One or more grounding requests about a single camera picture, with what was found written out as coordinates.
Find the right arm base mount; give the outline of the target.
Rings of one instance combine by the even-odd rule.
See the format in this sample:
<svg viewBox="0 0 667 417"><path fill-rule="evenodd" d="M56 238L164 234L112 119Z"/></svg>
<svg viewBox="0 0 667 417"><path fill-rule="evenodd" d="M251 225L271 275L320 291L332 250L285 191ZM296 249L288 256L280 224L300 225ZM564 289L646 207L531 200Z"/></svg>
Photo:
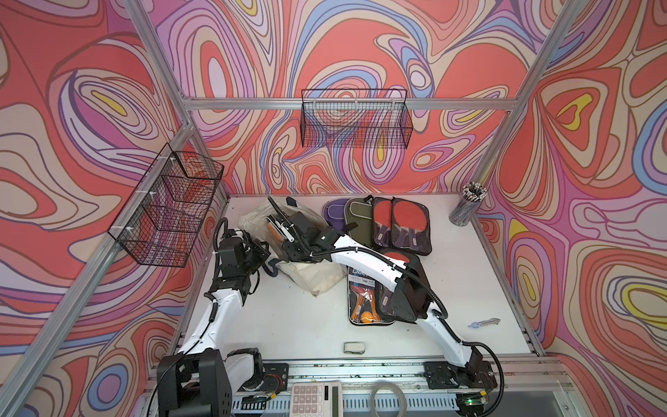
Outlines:
<svg viewBox="0 0 667 417"><path fill-rule="evenodd" d="M498 387L496 374L489 361L481 361L476 371L460 368L446 361L425 361L424 376L430 389L483 389Z"/></svg>

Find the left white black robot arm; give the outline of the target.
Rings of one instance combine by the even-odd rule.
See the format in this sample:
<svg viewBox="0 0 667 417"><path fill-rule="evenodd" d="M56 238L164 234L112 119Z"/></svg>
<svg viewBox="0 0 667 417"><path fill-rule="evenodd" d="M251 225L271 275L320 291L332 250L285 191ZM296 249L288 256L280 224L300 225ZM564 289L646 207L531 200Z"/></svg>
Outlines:
<svg viewBox="0 0 667 417"><path fill-rule="evenodd" d="M203 318L177 354L165 356L154 392L159 416L229 416L234 394L255 390L265 379L259 349L224 354L225 337L249 295L251 276L269 258L269 245L230 229L214 244L215 267Z"/></svg>

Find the white pink calculator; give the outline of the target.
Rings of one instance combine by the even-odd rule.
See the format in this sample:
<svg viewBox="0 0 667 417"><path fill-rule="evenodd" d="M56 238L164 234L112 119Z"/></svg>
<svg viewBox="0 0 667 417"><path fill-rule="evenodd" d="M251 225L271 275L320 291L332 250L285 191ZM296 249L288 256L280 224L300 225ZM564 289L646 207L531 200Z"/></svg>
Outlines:
<svg viewBox="0 0 667 417"><path fill-rule="evenodd" d="M340 382L302 382L293 385L290 417L342 417L343 392Z"/></svg>

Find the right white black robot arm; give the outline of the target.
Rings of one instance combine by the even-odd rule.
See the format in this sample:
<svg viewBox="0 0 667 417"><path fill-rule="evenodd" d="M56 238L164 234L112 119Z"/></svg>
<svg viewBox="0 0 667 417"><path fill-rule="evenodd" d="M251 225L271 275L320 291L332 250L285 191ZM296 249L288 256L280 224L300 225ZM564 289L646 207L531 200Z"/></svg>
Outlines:
<svg viewBox="0 0 667 417"><path fill-rule="evenodd" d="M333 262L355 269L393 293L394 314L418 325L436 343L455 377L456 385L503 389L505 375L498 356L482 342L467 342L447 323L448 312L429 283L417 274L414 263L403 262L354 241L330 226L320 227L297 211L286 213L273 199L267 217L281 238L282 250L291 262Z"/></svg>

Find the clear red paddle case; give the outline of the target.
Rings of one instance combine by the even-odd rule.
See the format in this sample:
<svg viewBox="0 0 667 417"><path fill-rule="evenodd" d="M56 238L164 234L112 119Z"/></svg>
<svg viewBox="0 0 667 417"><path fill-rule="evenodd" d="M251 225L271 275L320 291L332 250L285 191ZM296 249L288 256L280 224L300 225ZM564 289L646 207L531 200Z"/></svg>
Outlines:
<svg viewBox="0 0 667 417"><path fill-rule="evenodd" d="M394 198L391 221L391 244L394 248L415 255L432 253L430 214L425 205Z"/></svg>
<svg viewBox="0 0 667 417"><path fill-rule="evenodd" d="M373 198L373 245L377 248L392 246L392 201Z"/></svg>

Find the metal mesh pencil cup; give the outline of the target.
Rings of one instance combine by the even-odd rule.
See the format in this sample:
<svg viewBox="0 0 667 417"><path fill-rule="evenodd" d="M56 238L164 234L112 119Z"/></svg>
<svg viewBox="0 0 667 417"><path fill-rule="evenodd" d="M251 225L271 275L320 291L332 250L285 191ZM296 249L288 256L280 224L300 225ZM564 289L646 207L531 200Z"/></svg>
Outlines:
<svg viewBox="0 0 667 417"><path fill-rule="evenodd" d="M466 184L462 189L459 203L449 215L450 222L458 227L467 226L487 193L487 188L479 182Z"/></svg>

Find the aluminium front rail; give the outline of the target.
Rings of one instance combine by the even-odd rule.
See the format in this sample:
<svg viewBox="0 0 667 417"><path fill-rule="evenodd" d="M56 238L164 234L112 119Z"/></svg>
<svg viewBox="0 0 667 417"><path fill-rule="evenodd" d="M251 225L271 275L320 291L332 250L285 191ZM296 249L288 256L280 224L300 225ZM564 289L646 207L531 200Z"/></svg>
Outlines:
<svg viewBox="0 0 667 417"><path fill-rule="evenodd" d="M435 357L408 358L362 358L312 360L269 360L286 362L289 365L288 387L280 394L286 394L295 383L302 382L340 382L344 389L353 393L369 391L377 382L397 384L407 394L425 392L444 392L468 394L483 389L430 389L424 376L425 361L443 361ZM574 383L566 374L564 366L556 359L545 356L508 356L500 359L500 366L491 364L498 387L489 394L505 392L570 392ZM251 393L234 393L252 395Z"/></svg>

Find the grey tape roll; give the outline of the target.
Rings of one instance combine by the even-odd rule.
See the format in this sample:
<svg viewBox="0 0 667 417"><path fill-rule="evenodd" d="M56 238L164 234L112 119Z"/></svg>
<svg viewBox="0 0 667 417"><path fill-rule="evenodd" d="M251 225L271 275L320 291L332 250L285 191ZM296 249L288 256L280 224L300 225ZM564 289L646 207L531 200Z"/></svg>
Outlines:
<svg viewBox="0 0 667 417"><path fill-rule="evenodd" d="M369 413L373 417L379 417L380 411L389 409L388 405L382 405L382 401L393 402L392 408L395 408L397 417L404 417L407 413L407 397L403 390L392 382L377 382L373 385L368 399Z"/></svg>

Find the clear case with orange balls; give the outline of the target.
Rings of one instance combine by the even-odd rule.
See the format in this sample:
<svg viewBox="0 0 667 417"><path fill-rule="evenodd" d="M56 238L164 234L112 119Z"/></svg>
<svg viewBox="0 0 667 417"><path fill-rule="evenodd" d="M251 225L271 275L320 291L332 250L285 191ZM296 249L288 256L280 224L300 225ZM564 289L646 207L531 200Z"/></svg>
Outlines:
<svg viewBox="0 0 667 417"><path fill-rule="evenodd" d="M354 326L390 326L396 322L393 293L358 269L347 268L348 319Z"/></svg>

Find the white eraser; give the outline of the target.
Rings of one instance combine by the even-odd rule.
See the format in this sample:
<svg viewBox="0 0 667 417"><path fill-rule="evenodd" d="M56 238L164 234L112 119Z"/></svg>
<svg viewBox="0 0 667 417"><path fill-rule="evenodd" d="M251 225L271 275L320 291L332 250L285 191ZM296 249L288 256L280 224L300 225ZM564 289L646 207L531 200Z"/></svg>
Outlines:
<svg viewBox="0 0 667 417"><path fill-rule="evenodd" d="M345 342L343 344L343 352L345 354L365 354L366 345L363 342Z"/></svg>

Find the purple paddle case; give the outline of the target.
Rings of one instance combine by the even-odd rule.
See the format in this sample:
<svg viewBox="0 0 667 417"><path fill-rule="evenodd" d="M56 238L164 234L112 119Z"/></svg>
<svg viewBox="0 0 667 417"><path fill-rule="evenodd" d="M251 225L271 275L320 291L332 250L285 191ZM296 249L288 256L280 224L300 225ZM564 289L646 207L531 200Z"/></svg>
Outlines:
<svg viewBox="0 0 667 417"><path fill-rule="evenodd" d="M348 198L337 198L325 203L322 208L324 220L339 232L345 231L345 208L348 201Z"/></svg>

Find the olive green paddle case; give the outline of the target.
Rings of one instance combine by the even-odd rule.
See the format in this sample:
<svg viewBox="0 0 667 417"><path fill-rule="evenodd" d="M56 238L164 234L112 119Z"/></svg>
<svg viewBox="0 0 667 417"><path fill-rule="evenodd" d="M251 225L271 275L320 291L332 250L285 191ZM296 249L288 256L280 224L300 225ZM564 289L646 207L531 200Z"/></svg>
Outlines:
<svg viewBox="0 0 667 417"><path fill-rule="evenodd" d="M349 199L344 219L347 234L354 241L367 247L373 246L373 196Z"/></svg>

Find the small blue utility knife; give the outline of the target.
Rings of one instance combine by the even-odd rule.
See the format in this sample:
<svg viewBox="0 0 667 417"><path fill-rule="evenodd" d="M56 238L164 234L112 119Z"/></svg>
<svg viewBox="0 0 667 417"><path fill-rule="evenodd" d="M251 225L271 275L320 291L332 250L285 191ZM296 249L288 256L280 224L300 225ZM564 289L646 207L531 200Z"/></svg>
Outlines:
<svg viewBox="0 0 667 417"><path fill-rule="evenodd" d="M470 323L468 325L468 327L473 328L473 329L479 329L479 328L484 328L484 327L488 327L488 326L496 326L496 325L499 325L500 322L501 322L500 318L493 317L493 318L486 319L486 320L483 320L483 321L474 321L474 322Z"/></svg>

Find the beige canvas tote bag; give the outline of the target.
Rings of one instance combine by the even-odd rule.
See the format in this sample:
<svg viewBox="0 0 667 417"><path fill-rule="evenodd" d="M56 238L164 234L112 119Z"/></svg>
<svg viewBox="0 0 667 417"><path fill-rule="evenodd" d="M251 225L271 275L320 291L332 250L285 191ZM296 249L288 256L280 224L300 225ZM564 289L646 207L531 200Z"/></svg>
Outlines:
<svg viewBox="0 0 667 417"><path fill-rule="evenodd" d="M278 233L269 227L267 218L277 217L274 207L269 201L255 205L254 209L238 220L238 227L250 234L253 238L269 244L272 257L277 258L277 269L289 277L298 287L306 290L312 296L318 297L332 289L347 277L345 268L327 259L313 261L292 261L282 247Z"/></svg>

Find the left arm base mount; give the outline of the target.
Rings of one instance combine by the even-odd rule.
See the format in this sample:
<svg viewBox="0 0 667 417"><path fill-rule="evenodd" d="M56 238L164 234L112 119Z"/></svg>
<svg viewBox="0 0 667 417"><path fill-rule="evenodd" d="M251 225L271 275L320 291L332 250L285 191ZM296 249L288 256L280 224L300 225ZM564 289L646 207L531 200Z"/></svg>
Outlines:
<svg viewBox="0 0 667 417"><path fill-rule="evenodd" d="M289 365L286 362L270 362L263 365L261 382L246 382L238 393L279 394L288 387Z"/></svg>

